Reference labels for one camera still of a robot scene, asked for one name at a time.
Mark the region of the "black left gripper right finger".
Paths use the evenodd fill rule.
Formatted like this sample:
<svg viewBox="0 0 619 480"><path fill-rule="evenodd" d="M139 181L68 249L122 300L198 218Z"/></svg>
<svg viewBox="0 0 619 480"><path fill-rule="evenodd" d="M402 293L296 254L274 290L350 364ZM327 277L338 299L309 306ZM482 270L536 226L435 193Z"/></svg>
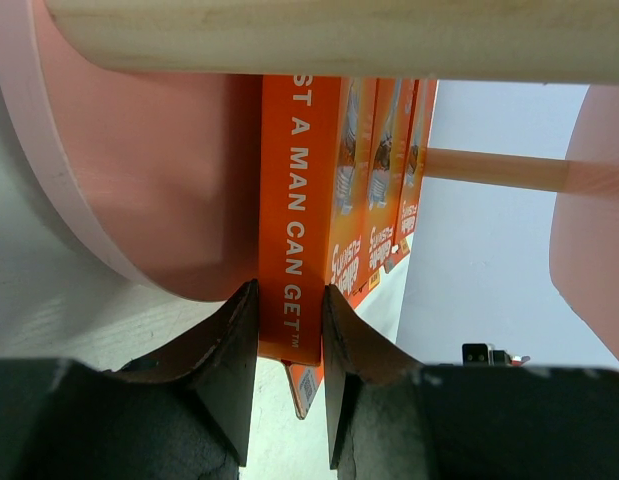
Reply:
<svg viewBox="0 0 619 480"><path fill-rule="evenodd" d="M322 302L329 463L341 479L619 479L619 372L426 365Z"/></svg>

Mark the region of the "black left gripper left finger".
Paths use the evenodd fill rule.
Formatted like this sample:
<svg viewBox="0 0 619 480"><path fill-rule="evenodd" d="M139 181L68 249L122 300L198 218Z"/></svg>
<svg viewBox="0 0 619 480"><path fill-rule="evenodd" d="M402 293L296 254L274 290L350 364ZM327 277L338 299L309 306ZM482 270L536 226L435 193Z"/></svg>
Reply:
<svg viewBox="0 0 619 480"><path fill-rule="evenodd" d="M246 464L258 284L117 371L0 359L0 479L235 479Z"/></svg>

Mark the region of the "orange razor cartridge box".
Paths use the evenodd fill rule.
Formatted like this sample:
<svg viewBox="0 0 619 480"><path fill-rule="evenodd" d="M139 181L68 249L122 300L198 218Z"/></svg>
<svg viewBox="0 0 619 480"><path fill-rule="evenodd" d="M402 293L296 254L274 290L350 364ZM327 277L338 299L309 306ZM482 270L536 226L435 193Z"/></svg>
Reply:
<svg viewBox="0 0 619 480"><path fill-rule="evenodd" d="M417 86L413 78L377 82L364 230L369 274L391 253Z"/></svg>

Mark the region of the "orange Gillette Fusion box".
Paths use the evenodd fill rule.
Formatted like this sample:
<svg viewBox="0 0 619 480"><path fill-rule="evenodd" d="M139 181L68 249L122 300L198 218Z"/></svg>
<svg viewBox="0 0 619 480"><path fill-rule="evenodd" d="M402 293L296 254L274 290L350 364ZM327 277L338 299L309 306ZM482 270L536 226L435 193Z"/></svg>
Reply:
<svg viewBox="0 0 619 480"><path fill-rule="evenodd" d="M311 75L263 80L259 353L283 364L300 419L323 378L324 289L333 284L349 296L360 284L377 85Z"/></svg>

